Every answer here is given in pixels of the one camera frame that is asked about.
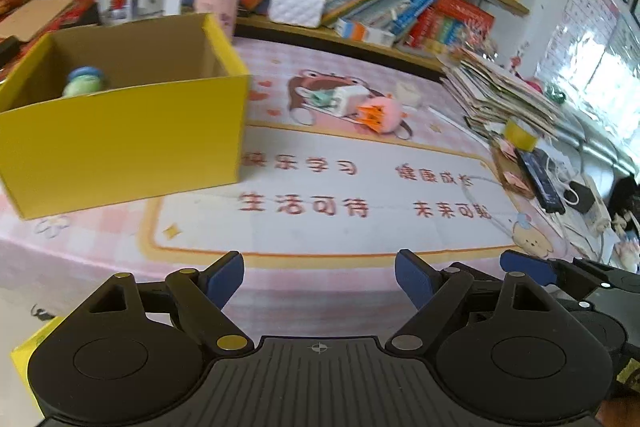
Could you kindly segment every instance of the white quilted purse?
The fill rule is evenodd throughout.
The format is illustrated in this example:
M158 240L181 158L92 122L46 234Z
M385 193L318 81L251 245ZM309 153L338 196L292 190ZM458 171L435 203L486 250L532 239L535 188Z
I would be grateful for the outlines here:
M270 0L269 20L305 28L318 28L325 0Z

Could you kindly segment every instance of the stack of papers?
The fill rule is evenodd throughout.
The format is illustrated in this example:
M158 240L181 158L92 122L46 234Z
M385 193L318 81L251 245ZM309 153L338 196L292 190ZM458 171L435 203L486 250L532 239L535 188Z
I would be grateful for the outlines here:
M540 134L555 136L561 120L559 105L532 89L497 64L464 51L459 62L443 59L445 88L466 112L466 123L481 136L490 137L494 123L512 116L528 123Z

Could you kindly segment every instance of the desk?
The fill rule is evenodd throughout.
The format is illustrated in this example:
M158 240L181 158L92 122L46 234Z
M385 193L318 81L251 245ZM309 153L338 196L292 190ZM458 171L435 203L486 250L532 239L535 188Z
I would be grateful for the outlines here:
M33 221L21 221L0 194L1 286L66 314L114 272L161 280L236 248L248 253L246 274L225 313L255 340L386 337L414 313L394 277L399 248L438 267L468 261L496 275L497 255L514 242L574 256L527 201L480 179L493 176L489 151L434 112L407 109L398 135L381 138L309 110L300 96L349 83L386 94L406 80L425 106L464 125L440 84L287 44L234 45L254 74L241 183ZM212 100L212 110L223 103ZM471 192L475 200L465 200Z

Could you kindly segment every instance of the yellow cardboard box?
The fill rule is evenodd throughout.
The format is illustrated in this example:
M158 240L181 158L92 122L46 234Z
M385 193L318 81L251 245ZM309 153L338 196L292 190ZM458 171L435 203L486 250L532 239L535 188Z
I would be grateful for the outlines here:
M18 372L18 375L20 375L22 383L27 388L28 393L31 394L31 397L36 402L36 406L38 408L40 408L40 406L38 405L33 391L31 391L31 386L29 386L29 379L27 376L29 359L36 348L60 325L63 320L65 320L65 317L53 317L47 324L33 333L33 335L20 344L20 346L15 347L11 352L11 359L14 361L15 370Z
M60 98L80 66L108 90ZM238 181L250 75L212 16L49 34L0 88L0 178L20 217Z

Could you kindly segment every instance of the cartoon bear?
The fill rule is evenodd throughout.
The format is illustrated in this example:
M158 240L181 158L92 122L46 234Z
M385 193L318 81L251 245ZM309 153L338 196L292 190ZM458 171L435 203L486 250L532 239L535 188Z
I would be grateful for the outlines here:
M554 248L540 230L531 224L527 214L518 214L518 220L513 225L513 241L526 253L546 259Z
M302 125L315 124L314 110L317 109L309 109L310 105L307 100L317 90L335 89L335 87L341 86L364 86L369 89L371 98L384 96L381 92L371 89L364 80L353 76L337 76L333 73L325 74L312 70L302 70L298 73L298 76L294 76L289 81L289 114L291 118ZM402 120L395 134L400 139L408 140L414 135L414 132Z

